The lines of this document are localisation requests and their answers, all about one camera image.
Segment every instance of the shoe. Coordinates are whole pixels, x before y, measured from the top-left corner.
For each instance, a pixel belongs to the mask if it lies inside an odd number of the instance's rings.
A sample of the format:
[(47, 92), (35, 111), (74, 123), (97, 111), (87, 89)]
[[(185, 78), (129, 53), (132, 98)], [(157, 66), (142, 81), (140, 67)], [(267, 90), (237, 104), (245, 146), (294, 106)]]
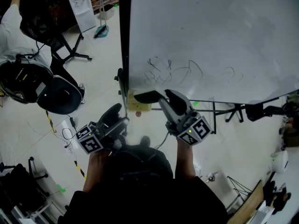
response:
[(140, 146), (150, 147), (150, 138), (148, 136), (143, 136), (140, 141)]
[(86, 102), (86, 86), (83, 83), (81, 83), (79, 85), (79, 88), (81, 89), (81, 94), (83, 93), (81, 104), (84, 104)]

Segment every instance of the whiteboard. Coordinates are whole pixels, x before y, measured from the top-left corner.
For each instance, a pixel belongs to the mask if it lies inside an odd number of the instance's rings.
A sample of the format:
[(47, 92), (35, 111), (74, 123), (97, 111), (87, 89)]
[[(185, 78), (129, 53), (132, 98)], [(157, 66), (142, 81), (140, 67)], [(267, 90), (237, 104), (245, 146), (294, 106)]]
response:
[(129, 88), (256, 104), (299, 89), (299, 0), (131, 0)]

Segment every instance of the desk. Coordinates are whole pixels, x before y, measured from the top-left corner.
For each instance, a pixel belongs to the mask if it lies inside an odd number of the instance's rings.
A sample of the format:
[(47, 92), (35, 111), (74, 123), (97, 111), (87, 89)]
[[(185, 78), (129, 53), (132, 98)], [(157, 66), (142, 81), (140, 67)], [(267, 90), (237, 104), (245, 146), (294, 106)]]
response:
[(243, 224), (255, 211), (263, 200), (263, 185), (260, 180), (251, 195), (246, 199), (238, 211), (228, 220), (228, 224)]

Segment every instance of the green tape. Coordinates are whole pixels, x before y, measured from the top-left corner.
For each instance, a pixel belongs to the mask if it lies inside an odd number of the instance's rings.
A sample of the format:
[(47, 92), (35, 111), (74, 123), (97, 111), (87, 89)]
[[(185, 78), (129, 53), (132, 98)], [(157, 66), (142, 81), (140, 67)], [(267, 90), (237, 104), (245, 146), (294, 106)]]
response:
[(59, 190), (60, 190), (62, 193), (66, 192), (66, 190), (63, 189), (59, 184), (57, 184), (57, 186), (58, 186)]
[(195, 101), (195, 102), (193, 103), (193, 107), (197, 106), (199, 103), (200, 103), (200, 101)]

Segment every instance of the hazard stripe tape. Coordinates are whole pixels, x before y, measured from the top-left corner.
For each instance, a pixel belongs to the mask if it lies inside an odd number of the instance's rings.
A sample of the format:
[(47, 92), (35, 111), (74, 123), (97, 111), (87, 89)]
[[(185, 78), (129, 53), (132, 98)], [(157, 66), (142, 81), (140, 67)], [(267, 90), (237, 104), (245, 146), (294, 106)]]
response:
[(56, 133), (57, 131), (56, 131), (54, 125), (53, 125), (53, 122), (52, 122), (52, 120), (51, 120), (51, 118), (50, 118), (50, 116), (49, 116), (48, 111), (46, 111), (46, 115), (47, 115), (48, 120), (49, 120), (49, 122), (50, 122), (50, 125), (51, 125), (51, 127), (52, 127), (53, 133)]
[(74, 161), (77, 169), (79, 170), (79, 172), (82, 174), (82, 176), (86, 179), (86, 175), (84, 174), (83, 170), (80, 168), (80, 166), (78, 165), (77, 161)]

